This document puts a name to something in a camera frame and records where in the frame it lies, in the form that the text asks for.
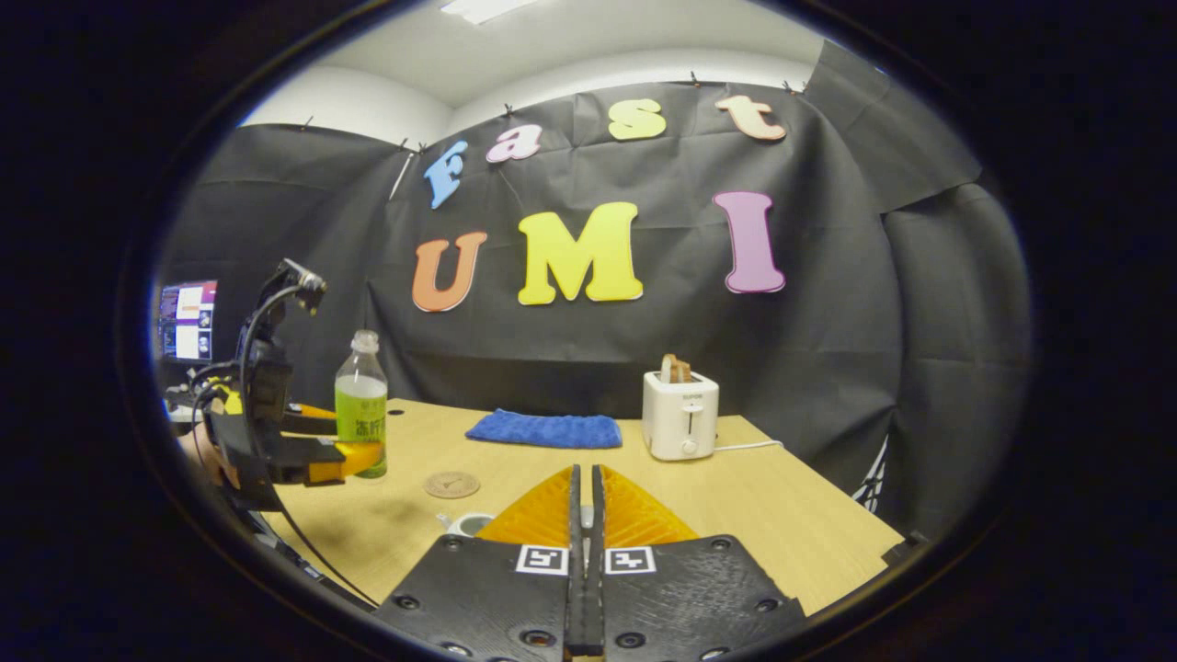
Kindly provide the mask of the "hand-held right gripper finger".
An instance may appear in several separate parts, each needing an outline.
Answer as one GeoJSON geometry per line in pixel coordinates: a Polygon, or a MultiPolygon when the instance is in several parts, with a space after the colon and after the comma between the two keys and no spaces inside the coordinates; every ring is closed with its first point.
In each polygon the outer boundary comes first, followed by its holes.
{"type": "Polygon", "coordinates": [[[611,468],[593,489],[605,661],[736,661],[806,623],[737,537],[694,535],[611,468]]]}
{"type": "Polygon", "coordinates": [[[532,490],[554,502],[521,522],[554,527],[554,543],[445,532],[374,617],[450,661],[570,661],[586,571],[580,479],[572,465],[532,490]]]}

